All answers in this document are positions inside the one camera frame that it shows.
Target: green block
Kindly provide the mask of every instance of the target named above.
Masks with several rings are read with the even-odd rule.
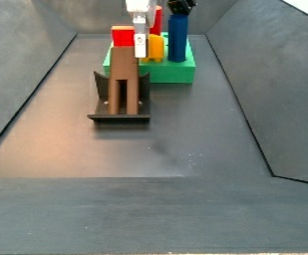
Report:
[[[192,84],[195,78],[196,63],[190,40],[187,42],[187,61],[176,63],[168,60],[168,33],[161,34],[164,36],[165,57],[160,63],[155,61],[149,61],[148,63],[141,62],[141,75],[151,73],[152,83],[155,84]],[[111,75],[111,52],[112,51],[109,50],[107,60],[104,62],[107,76]]]

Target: toy blocks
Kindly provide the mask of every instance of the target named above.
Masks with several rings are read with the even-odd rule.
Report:
[[[164,38],[159,35],[149,36],[149,56],[143,58],[143,62],[155,60],[161,62],[164,58]]]
[[[168,56],[168,32],[163,32],[161,35],[164,37],[164,55]],[[107,76],[111,75],[111,55],[112,48],[104,62]],[[140,61],[140,74],[144,75],[151,73],[151,81],[153,84],[192,84],[196,71],[196,62],[188,40],[186,57],[187,61],[179,63],[169,61],[167,57],[164,57],[163,61],[159,63],[155,61]]]
[[[169,17],[168,59],[173,62],[187,60],[186,47],[188,38],[188,16],[173,14]]]
[[[156,18],[155,18],[155,26],[151,28],[152,35],[161,35],[161,25],[163,25],[163,9],[161,6],[156,6]]]
[[[128,114],[140,111],[140,67],[135,47],[113,47],[112,72],[109,82],[109,114],[119,115],[121,110],[121,82],[128,86]]]
[[[113,26],[112,28],[115,46],[135,46],[136,45],[136,29],[135,26]]]

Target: colored block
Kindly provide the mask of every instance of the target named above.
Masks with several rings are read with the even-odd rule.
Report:
[[[149,56],[143,59],[143,62],[155,60],[161,62],[164,59],[164,36],[149,36]]]
[[[151,34],[161,35],[161,24],[163,24],[163,9],[161,6],[156,6],[156,18],[155,26],[151,28]]]
[[[112,28],[115,45],[135,46],[136,45],[136,29],[135,26],[113,26]]]
[[[183,62],[187,59],[188,16],[173,14],[169,17],[169,52],[168,59]]]
[[[168,56],[168,33],[161,33],[164,37],[164,53]],[[107,56],[105,74],[111,75],[111,51]],[[156,84],[192,84],[195,78],[196,63],[190,42],[187,41],[187,61],[176,63],[167,58],[163,62],[140,63],[141,75],[151,73],[152,83]]]

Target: gray floor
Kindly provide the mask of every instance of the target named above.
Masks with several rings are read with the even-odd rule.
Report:
[[[0,140],[0,254],[308,252],[308,185],[270,176],[207,39],[191,43],[195,84],[153,85],[152,123],[97,127],[111,39],[79,37]]]

